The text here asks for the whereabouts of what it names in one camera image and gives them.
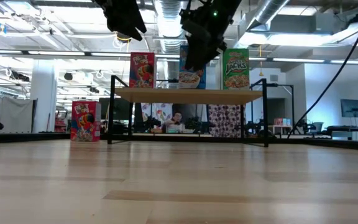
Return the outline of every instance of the black cable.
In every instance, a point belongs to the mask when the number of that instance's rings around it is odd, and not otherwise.
[[[345,61],[343,62],[343,64],[341,65],[341,67],[339,68],[338,72],[335,74],[334,78],[328,83],[328,86],[324,89],[324,91],[320,94],[320,96],[317,98],[316,102],[313,103],[313,105],[311,105],[311,107],[306,111],[306,113],[299,119],[298,122],[296,122],[295,127],[297,127],[299,125],[299,123],[303,120],[303,118],[317,105],[317,103],[322,99],[322,97],[324,96],[324,94],[327,92],[328,88],[335,82],[336,78],[339,76],[339,74],[342,72],[343,68],[345,67],[347,61],[350,59],[350,57],[353,54],[354,49],[356,49],[358,44],[358,37],[356,39],[356,41],[354,42],[354,45],[351,49],[351,51],[349,52],[349,54],[347,55]],[[291,137],[291,134],[294,133],[294,129],[292,129],[287,137],[287,139],[289,139]]]

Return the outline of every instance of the light wood floor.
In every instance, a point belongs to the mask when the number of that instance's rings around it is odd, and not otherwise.
[[[358,151],[0,144],[0,224],[358,224]]]

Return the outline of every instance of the ceiling pipe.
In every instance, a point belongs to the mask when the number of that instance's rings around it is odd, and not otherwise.
[[[247,31],[269,23],[290,0],[260,0]]]

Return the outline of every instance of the shelf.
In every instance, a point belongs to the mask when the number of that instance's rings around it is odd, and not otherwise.
[[[241,105],[262,97],[262,91],[116,88],[116,94],[132,103]]]

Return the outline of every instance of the ventilation duct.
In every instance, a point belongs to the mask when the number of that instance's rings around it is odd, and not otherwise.
[[[251,30],[262,24],[269,23],[290,0],[260,0],[254,18],[247,26]]]
[[[174,0],[155,1],[157,11],[157,24],[160,35],[169,38],[182,37],[183,30],[180,25],[179,12],[183,2]],[[180,40],[163,40],[161,41],[162,52],[165,54],[179,54]],[[164,62],[165,78],[178,78],[178,74],[173,72],[179,68],[178,62]]]

